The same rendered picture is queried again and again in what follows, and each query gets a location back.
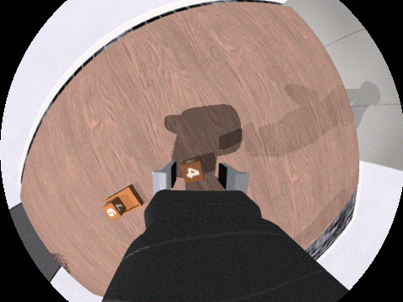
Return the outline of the orange open tray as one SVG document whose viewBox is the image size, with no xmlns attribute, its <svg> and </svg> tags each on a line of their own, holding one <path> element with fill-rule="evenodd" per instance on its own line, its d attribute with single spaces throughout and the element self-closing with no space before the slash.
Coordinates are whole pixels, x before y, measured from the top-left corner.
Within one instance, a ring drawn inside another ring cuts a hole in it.
<svg viewBox="0 0 403 302">
<path fill-rule="evenodd" d="M 110 200 L 113 200 L 116 197 L 119 198 L 126 208 L 126 211 L 123 213 L 123 215 L 140 208 L 144 203 L 132 185 L 109 197 L 105 200 L 105 203 L 107 204 Z"/>
</svg>

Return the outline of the orange cube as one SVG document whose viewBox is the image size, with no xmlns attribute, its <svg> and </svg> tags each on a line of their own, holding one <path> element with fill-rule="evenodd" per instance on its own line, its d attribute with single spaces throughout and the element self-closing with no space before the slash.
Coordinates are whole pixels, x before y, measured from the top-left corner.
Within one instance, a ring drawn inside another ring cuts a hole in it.
<svg viewBox="0 0 403 302">
<path fill-rule="evenodd" d="M 118 197 L 116 197 L 113 200 L 110 200 L 104 207 L 103 210 L 107 213 L 109 218 L 111 220 L 115 220 L 122 216 L 122 214 L 126 211 L 125 206 L 123 203 L 119 200 Z"/>
<path fill-rule="evenodd" d="M 199 180 L 204 180 L 202 163 L 199 158 L 182 161 L 181 169 L 186 184 Z"/>
</svg>

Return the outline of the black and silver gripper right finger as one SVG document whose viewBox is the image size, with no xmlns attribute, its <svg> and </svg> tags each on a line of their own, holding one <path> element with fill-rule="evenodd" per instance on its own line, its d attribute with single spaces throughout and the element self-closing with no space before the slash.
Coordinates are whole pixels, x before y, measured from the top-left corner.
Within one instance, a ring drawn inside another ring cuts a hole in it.
<svg viewBox="0 0 403 302">
<path fill-rule="evenodd" d="M 247 195 L 249 174 L 240 172 L 225 163 L 219 163 L 218 181 L 224 189 L 240 190 Z"/>
</svg>

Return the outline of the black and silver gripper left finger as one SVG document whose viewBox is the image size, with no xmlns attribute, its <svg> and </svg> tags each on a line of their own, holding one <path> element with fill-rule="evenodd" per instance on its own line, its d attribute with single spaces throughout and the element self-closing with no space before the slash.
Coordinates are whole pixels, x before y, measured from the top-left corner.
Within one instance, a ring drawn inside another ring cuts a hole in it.
<svg viewBox="0 0 403 302">
<path fill-rule="evenodd" d="M 176 181 L 176 162 L 170 161 L 162 170 L 153 172 L 154 195 L 159 190 L 170 190 Z"/>
</svg>

